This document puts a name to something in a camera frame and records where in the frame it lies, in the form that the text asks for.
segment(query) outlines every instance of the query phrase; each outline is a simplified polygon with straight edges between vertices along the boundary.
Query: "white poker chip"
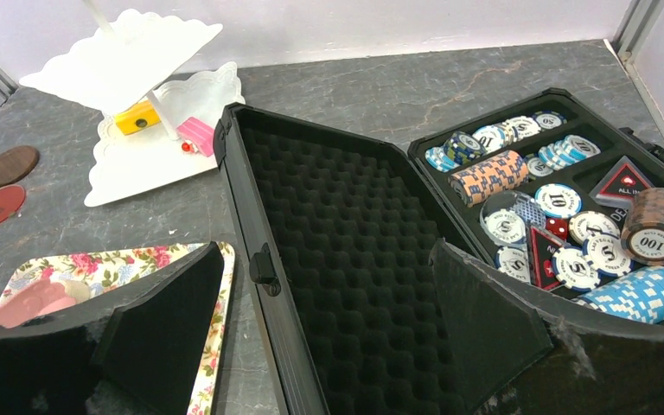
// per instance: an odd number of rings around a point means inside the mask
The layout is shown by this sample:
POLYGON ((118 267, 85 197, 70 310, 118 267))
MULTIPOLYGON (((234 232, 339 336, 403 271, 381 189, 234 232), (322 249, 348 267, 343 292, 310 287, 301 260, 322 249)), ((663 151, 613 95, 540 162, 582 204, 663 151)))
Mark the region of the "white poker chip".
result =
POLYGON ((518 131, 517 140, 535 136, 541 132, 540 125, 533 118, 521 115, 520 117, 510 118, 506 120, 504 125, 514 127, 518 131))
POLYGON ((540 128, 544 130, 551 130, 552 128, 560 127, 566 123, 566 117, 555 111, 539 111, 533 115, 533 119, 539 123, 540 128))
POLYGON ((527 159, 526 166, 528 167, 528 173, 534 180, 546 177, 553 173, 553 169, 546 166, 540 157, 535 155, 527 159))
POLYGON ((499 150, 508 145, 508 134, 499 125, 485 125, 472 134, 485 147, 485 154, 499 150))
POLYGON ((581 245, 587 238, 599 233, 619 236, 620 228, 606 214, 585 210, 569 220, 569 233, 581 245))
POLYGON ((500 209, 485 218, 485 227, 500 246, 522 246, 526 241, 526 223, 515 212, 500 209))
POLYGON ((576 160, 586 160, 602 152, 593 142, 584 137, 570 134, 561 143, 561 149, 576 160))
POLYGON ((633 268, 632 259, 620 246, 620 239, 608 233, 587 238, 582 247, 582 255, 592 270, 608 277, 628 275, 633 268))
POLYGON ((550 183, 536 190, 534 199, 551 218, 569 219, 582 210, 582 198, 564 184, 550 183))
POLYGON ((531 283, 531 269, 525 251, 503 246, 497 250, 495 264, 498 271, 524 283, 531 283))
POLYGON ((556 279, 570 290, 590 291, 599 286, 599 273, 591 269, 578 248, 560 247, 551 258, 551 267, 556 279))

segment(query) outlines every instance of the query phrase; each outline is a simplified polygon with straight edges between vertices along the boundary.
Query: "poker chip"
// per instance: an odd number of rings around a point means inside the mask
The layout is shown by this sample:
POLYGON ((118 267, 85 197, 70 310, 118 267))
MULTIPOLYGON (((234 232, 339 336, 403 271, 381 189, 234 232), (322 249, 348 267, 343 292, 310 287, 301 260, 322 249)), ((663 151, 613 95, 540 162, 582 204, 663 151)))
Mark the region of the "poker chip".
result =
POLYGON ((581 245, 591 235, 599 233, 608 233, 618 237, 620 236, 620 228, 606 214, 585 210, 569 220, 569 233, 581 245))
POLYGON ((550 183, 536 190, 536 202, 546 216, 569 219, 582 210, 582 198, 573 188, 564 184, 550 183))
POLYGON ((508 134, 505 129, 499 125, 485 125, 472 134, 477 141, 485 148, 485 153, 497 151, 508 145, 508 134))
POLYGON ((546 153, 546 147, 545 147, 545 146, 544 146, 544 147, 541 147, 540 150, 539 150, 539 159, 540 159, 540 161, 543 162, 543 164, 545 164, 549 169, 554 170, 554 171, 556 171, 556 170, 561 170, 561 169, 563 169, 563 168, 565 167, 565 166, 562 165, 562 164, 558 164, 558 163, 554 163, 554 162, 553 162, 552 158, 549 157, 548 154, 546 153))
POLYGON ((556 279, 575 291, 594 290, 599 286, 599 274, 587 264, 578 248, 563 246, 551 258, 556 279))
POLYGON ((535 136, 541 132, 540 125, 533 118, 526 116, 510 118, 503 124, 506 126, 514 127, 515 130, 518 131, 518 135, 516 137, 517 141, 520 141, 523 138, 535 136))
POLYGON ((540 128, 551 130, 566 124, 566 117, 555 111, 538 111, 533 116, 540 128))
POLYGON ((526 166, 528 167, 528 176, 531 180, 538 180, 553 173, 553 169, 546 166, 540 157, 534 154, 526 156, 526 166))
POLYGON ((562 169, 564 167, 569 167, 572 164, 577 162, 576 160, 574 160, 573 163, 569 162, 566 159, 562 158, 561 156, 557 155, 556 151, 554 150, 554 145, 553 144, 548 144, 546 146, 546 156, 548 157, 549 160, 551 160, 551 163, 554 163, 554 164, 557 164, 558 166, 561 166, 562 169))
POLYGON ((496 126, 502 128, 502 130, 505 131, 505 145, 510 145, 520 140, 518 136, 518 130, 515 129, 515 127, 512 125, 501 123, 496 124, 496 126))
POLYGON ((664 266, 650 266, 575 298, 575 303, 636 322, 664 320, 664 266))
POLYGON ((506 150, 449 176, 448 182, 468 208, 491 195, 520 186, 528 179, 525 160, 506 150))
POLYGON ((485 154, 485 147, 479 141, 461 131, 454 131, 442 149, 446 157, 460 165, 485 154))
POLYGON ((593 142, 584 137, 570 134, 561 142, 561 149, 575 160, 586 160, 591 156, 596 156, 601 152, 593 142))
POLYGON ((635 196, 621 239, 635 261, 664 265, 664 188, 646 188, 635 196))
POLYGON ((424 156, 426 161, 429 162, 430 166, 441 171, 442 173, 447 173, 448 171, 459 167, 450 159, 444 158, 444 153, 441 147, 432 147, 428 149, 424 153, 424 156))
POLYGON ((561 160, 564 160, 567 162, 569 165, 573 165, 579 162, 576 158, 569 156, 565 151, 564 148, 562 147, 562 141, 557 141, 556 143, 553 144, 552 151, 556 156, 558 156, 561 160))
POLYGON ((628 275, 633 262, 620 246, 620 239, 608 233, 591 235, 584 242, 582 255, 592 270, 607 277, 628 275))
POLYGON ((498 271, 524 283, 531 283, 531 271, 525 251, 503 246, 497 250, 495 265, 497 265, 498 271))
POLYGON ((485 227, 497 245, 521 246, 526 241, 526 224, 515 212, 500 209, 485 218, 485 227))

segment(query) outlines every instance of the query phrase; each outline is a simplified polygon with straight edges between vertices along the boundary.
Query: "red dice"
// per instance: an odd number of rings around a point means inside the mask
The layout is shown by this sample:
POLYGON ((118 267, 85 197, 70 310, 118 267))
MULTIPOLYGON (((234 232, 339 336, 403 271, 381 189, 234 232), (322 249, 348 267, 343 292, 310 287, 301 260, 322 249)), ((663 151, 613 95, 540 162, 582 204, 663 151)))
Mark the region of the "red dice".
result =
POLYGON ((566 240, 569 236, 569 222, 566 219, 548 218, 546 220, 546 230, 559 238, 566 240))

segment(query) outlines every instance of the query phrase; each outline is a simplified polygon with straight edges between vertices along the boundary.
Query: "gray marble surface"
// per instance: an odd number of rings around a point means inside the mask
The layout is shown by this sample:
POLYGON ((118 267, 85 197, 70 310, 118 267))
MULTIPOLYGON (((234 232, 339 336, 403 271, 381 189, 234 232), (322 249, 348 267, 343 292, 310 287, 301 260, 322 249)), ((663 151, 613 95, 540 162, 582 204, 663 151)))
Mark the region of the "gray marble surface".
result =
MULTIPOLYGON (((249 105, 396 143, 440 131, 558 86, 616 126, 664 145, 632 82, 602 41, 241 69, 249 105)), ((41 256, 226 240, 240 250, 217 171, 88 208, 98 112, 23 88, 0 110, 0 152, 34 145, 21 216, 0 225, 0 293, 41 256)), ((246 267, 243 261, 241 269, 246 267)), ((219 413, 278 412, 250 298, 236 279, 218 389, 219 413)))

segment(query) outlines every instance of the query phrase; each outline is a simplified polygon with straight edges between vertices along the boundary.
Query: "poker chip tray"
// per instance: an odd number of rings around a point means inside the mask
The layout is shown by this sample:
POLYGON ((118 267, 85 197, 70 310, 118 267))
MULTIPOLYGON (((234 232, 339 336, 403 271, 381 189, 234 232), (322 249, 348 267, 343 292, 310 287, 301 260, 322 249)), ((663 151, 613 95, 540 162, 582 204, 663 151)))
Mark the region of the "poker chip tray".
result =
POLYGON ((631 413, 647 403, 664 413, 664 380, 654 381, 664 325, 588 310, 495 270, 478 207, 424 159, 452 131, 539 110, 569 121, 505 149, 530 154, 577 133, 602 154, 518 190, 562 182, 601 210, 589 190, 625 154, 664 186, 659 158, 564 90, 422 138, 408 154, 226 107, 214 151, 282 413, 631 413))

